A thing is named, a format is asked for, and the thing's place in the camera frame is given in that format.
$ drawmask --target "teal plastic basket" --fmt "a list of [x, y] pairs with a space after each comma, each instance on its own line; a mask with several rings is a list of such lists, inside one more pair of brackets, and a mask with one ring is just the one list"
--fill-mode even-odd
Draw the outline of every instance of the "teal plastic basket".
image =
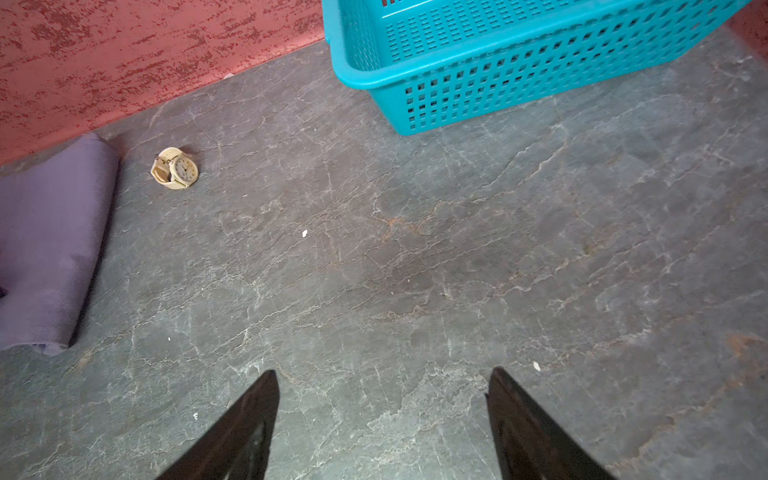
[[674, 60], [748, 0], [323, 0], [333, 70], [402, 135]]

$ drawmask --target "watch dial numbers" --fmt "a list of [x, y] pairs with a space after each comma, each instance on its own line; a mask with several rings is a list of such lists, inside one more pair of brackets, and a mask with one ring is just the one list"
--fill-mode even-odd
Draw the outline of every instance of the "watch dial numbers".
[[176, 162], [176, 175], [184, 181], [193, 180], [194, 167], [190, 164], [189, 160], [183, 158]]

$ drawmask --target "basket rim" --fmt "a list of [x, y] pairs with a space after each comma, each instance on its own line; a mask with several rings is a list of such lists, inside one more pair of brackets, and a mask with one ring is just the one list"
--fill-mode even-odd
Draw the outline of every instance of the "basket rim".
[[[641, 2], [644, 3], [643, 0], [582, 0], [576, 5], [559, 11], [560, 13], [567, 11], [568, 15], [541, 15], [522, 24], [506, 25], [479, 38], [460, 41], [446, 48], [437, 48], [422, 55], [368, 71], [354, 68], [347, 60], [339, 0], [323, 0], [323, 24], [336, 76], [347, 87], [371, 90], [421, 75], [425, 71], [445, 67], [445, 64], [462, 63], [467, 58], [569, 28], [574, 24], [584, 23]], [[671, 0], [663, 0], [658, 3], [662, 5], [671, 2]]]

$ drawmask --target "watch face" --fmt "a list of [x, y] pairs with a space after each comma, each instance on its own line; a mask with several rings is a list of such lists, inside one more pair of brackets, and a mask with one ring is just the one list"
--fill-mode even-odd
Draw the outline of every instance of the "watch face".
[[192, 182], [195, 180], [196, 169], [192, 162], [185, 157], [176, 161], [176, 176], [182, 181]]

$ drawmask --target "purple cloth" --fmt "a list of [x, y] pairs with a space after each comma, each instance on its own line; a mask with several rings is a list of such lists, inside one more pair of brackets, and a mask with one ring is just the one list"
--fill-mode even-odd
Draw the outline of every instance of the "purple cloth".
[[43, 164], [0, 177], [0, 349], [33, 345], [57, 355], [69, 347], [118, 164], [91, 133]]

